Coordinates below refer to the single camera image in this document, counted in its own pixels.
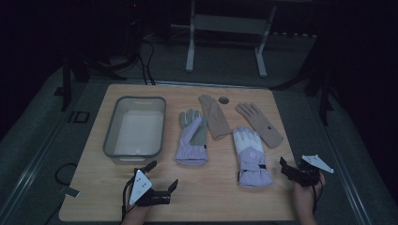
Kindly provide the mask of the black rectangular floor bracket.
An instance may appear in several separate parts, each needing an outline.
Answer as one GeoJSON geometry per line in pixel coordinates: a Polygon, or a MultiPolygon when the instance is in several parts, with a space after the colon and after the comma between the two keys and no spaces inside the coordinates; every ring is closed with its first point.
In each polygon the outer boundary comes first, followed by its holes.
{"type": "Polygon", "coordinates": [[[89,112],[73,111],[69,117],[68,122],[73,124],[83,124],[88,122],[89,117],[89,112]]]}

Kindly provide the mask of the person's left hand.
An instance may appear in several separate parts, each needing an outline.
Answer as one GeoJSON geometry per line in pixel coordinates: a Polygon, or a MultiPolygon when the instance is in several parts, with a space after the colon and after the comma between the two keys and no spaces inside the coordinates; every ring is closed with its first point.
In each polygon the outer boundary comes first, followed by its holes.
{"type": "Polygon", "coordinates": [[[150,206],[134,206],[125,215],[125,217],[128,217],[128,218],[132,218],[132,217],[146,218],[147,214],[150,212],[150,209],[151,209],[150,206]]]}

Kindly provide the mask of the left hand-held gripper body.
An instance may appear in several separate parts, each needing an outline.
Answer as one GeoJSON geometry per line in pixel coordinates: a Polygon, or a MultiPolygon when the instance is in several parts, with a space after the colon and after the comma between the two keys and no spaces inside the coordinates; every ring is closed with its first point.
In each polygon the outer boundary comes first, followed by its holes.
{"type": "Polygon", "coordinates": [[[143,173],[143,169],[137,169],[123,189],[123,206],[169,204],[171,193],[168,190],[154,190],[152,182],[148,179],[146,173],[143,173]]]}

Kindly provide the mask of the beige knit glove dark dot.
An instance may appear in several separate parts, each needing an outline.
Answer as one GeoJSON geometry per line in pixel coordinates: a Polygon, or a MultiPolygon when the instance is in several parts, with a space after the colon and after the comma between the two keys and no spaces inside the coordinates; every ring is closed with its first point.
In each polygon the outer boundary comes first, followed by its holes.
{"type": "Polygon", "coordinates": [[[236,111],[259,133],[259,136],[269,148],[277,147],[283,141],[283,136],[280,132],[269,122],[255,104],[239,103],[236,106],[236,111]]]}

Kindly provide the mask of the plain beige knit glove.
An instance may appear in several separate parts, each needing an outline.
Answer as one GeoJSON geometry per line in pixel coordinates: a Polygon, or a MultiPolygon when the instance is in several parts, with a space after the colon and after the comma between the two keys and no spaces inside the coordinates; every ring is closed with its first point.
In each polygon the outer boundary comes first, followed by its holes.
{"type": "Polygon", "coordinates": [[[207,118],[207,127],[212,138],[218,141],[230,134],[231,128],[216,99],[209,95],[202,95],[198,99],[207,118]]]}

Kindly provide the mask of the purple glove grey palm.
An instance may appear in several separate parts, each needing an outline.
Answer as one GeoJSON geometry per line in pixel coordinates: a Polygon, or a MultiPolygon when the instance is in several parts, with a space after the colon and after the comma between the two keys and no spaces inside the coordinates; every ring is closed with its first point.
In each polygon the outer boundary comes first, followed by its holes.
{"type": "Polygon", "coordinates": [[[207,163],[207,119],[198,110],[189,109],[179,115],[182,128],[175,161],[182,165],[207,163]]]}

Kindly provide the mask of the white metal stand frame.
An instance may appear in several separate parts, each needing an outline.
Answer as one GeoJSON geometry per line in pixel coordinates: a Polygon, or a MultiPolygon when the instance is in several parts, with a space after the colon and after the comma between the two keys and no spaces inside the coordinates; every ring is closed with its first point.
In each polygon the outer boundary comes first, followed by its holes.
{"type": "Polygon", "coordinates": [[[253,49],[259,76],[267,77],[263,51],[266,46],[270,29],[277,11],[272,6],[266,19],[239,18],[218,15],[197,14],[195,12],[196,0],[190,1],[189,45],[185,65],[186,72],[193,72],[195,57],[195,31],[215,31],[226,33],[259,35],[260,43],[253,49]]]}

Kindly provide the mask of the purple and white ski glove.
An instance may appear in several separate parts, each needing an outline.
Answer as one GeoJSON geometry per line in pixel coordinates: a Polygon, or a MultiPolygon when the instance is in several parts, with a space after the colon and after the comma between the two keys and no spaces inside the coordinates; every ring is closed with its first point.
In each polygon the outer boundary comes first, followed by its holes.
{"type": "Polygon", "coordinates": [[[246,188],[266,187],[273,183],[267,170],[264,147],[259,134],[248,127],[233,130],[237,152],[238,183],[246,188]]]}

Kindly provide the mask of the person's right hand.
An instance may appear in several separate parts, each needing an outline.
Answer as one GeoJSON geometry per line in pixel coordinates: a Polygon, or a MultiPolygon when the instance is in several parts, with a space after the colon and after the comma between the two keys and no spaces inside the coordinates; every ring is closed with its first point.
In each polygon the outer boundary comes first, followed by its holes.
{"type": "Polygon", "coordinates": [[[313,208],[323,193],[326,179],[323,174],[320,174],[320,180],[315,186],[302,187],[299,183],[293,181],[293,205],[294,209],[299,208],[313,208]]]}

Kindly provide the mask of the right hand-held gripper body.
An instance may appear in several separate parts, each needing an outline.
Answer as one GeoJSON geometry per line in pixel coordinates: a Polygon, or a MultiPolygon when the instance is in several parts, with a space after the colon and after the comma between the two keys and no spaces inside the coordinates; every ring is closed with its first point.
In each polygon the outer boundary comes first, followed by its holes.
{"type": "Polygon", "coordinates": [[[323,170],[327,173],[334,173],[334,170],[322,159],[319,155],[305,156],[301,159],[308,162],[308,170],[302,171],[300,163],[298,165],[298,176],[296,182],[302,187],[315,186],[320,180],[320,171],[323,170]]]}

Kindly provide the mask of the black stand with legs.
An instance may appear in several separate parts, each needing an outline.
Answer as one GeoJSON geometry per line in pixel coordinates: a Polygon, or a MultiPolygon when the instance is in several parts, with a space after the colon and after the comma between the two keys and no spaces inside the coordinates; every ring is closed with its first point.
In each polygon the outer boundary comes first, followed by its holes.
{"type": "MultiPolygon", "coordinates": [[[[107,77],[110,77],[115,80],[122,80],[125,81],[124,77],[121,77],[119,75],[116,75],[113,73],[110,69],[106,68],[105,66],[102,66],[100,63],[90,59],[89,57],[78,53],[77,58],[82,60],[83,62],[86,62],[89,66],[97,69],[99,72],[104,74],[107,77]]],[[[62,103],[62,108],[61,111],[64,112],[70,102],[71,102],[71,55],[70,53],[66,53],[63,57],[63,67],[62,67],[62,86],[58,87],[55,90],[55,95],[60,96],[63,98],[63,103],[62,103]]]]}
{"type": "Polygon", "coordinates": [[[270,87],[270,90],[282,91],[290,86],[297,83],[309,80],[306,87],[304,88],[304,94],[307,97],[314,97],[320,92],[320,103],[319,103],[319,117],[322,123],[327,126],[328,123],[328,111],[332,111],[333,108],[329,102],[330,94],[330,80],[332,75],[332,68],[325,62],[311,62],[306,60],[301,66],[298,75],[287,82],[270,87]]]}

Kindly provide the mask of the grey tape piece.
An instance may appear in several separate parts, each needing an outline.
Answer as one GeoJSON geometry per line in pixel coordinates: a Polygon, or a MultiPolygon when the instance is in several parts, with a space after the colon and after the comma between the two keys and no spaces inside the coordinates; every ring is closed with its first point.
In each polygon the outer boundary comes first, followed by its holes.
{"type": "Polygon", "coordinates": [[[80,195],[80,192],[72,187],[61,187],[58,192],[72,198],[78,198],[80,195]]]}

